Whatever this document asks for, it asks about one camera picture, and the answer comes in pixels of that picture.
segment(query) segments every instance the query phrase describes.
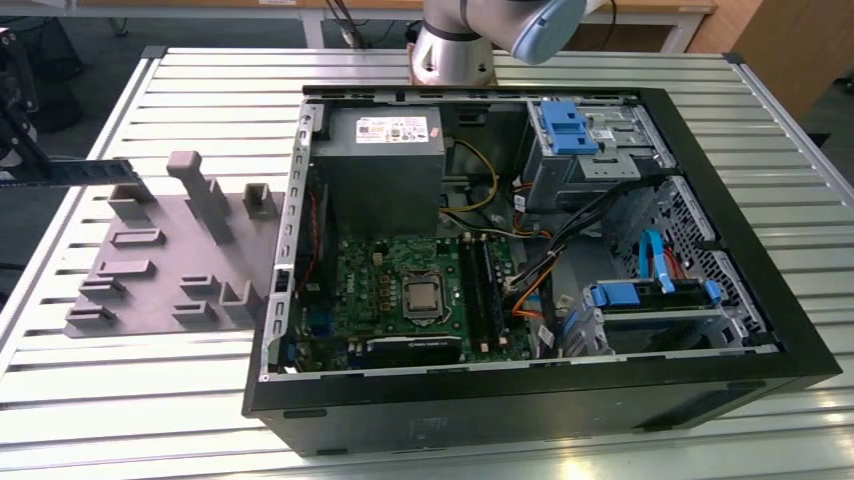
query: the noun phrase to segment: ram slot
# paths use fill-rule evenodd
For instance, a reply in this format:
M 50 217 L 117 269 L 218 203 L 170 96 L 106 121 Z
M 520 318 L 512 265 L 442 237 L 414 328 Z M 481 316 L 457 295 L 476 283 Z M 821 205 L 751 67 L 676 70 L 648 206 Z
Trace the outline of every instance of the ram slot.
M 474 352 L 486 353 L 489 346 L 506 344 L 500 285 L 492 270 L 488 243 L 478 239 L 460 242 L 458 263 L 465 295 L 468 338 Z

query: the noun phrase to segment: cpu socket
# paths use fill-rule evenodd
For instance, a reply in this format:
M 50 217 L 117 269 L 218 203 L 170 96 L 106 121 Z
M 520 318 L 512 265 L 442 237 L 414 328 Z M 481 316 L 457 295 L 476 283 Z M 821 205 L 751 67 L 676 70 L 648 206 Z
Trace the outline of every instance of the cpu socket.
M 441 277 L 434 272 L 408 272 L 402 283 L 402 317 L 417 326 L 441 321 L 444 292 Z

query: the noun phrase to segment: motherboard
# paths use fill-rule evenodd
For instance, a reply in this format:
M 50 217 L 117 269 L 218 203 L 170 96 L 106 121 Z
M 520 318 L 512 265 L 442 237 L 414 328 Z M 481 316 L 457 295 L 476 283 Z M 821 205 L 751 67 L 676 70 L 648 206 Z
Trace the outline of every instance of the motherboard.
M 312 311 L 306 315 L 317 366 L 329 370 L 360 368 L 365 366 L 358 361 L 362 350 L 386 348 L 392 356 L 410 355 L 410 347 L 420 340 L 430 345 L 418 350 L 418 355 L 456 352 L 453 363 L 529 358 L 524 323 L 501 320 L 496 327 L 490 319 L 501 317 L 501 312 L 489 312 L 488 308 L 480 311 L 476 292 L 488 289 L 472 278 L 473 267 L 466 264 L 477 247 L 482 248 L 481 259 L 489 262 L 489 271 L 480 268 L 478 274 L 488 273 L 496 281 L 512 275 L 504 238 L 468 243 L 461 237 L 342 240 L 334 306 L 330 312 Z M 494 300 L 489 305 L 500 310 L 500 298 Z M 385 361 L 398 364 L 382 357 Z

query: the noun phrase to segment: green circuit board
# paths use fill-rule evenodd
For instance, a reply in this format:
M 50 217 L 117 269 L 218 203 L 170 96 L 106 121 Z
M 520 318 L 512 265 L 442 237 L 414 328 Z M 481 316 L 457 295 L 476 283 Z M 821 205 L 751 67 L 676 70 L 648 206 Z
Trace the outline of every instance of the green circuit board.
M 464 362 L 526 359 L 526 328 L 506 332 L 506 346 L 489 352 L 474 351 L 468 342 L 465 298 L 458 267 L 456 238 L 392 238 L 344 240 L 337 249 L 336 303 L 332 312 L 333 335 L 437 334 L 462 339 Z M 504 238 L 489 243 L 497 275 L 513 273 L 509 245 Z M 404 288 L 406 278 L 430 276 L 441 283 L 441 316 L 428 325 L 406 318 Z

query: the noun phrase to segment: slotted metal table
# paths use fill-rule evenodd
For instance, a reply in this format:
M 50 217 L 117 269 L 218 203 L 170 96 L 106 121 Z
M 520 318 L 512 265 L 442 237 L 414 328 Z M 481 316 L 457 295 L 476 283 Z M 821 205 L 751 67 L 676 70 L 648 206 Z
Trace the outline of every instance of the slotted metal table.
M 89 158 L 130 158 L 155 194 L 172 150 L 224 191 L 284 191 L 304 84 L 406 82 L 404 51 L 170 49 L 142 59 Z M 496 54 L 502 85 L 665 88 L 845 372 L 681 432 L 302 459 L 240 416 L 249 331 L 61 333 L 111 210 L 71 188 L 0 317 L 0 477 L 772 478 L 854 474 L 854 201 L 751 71 L 720 56 Z

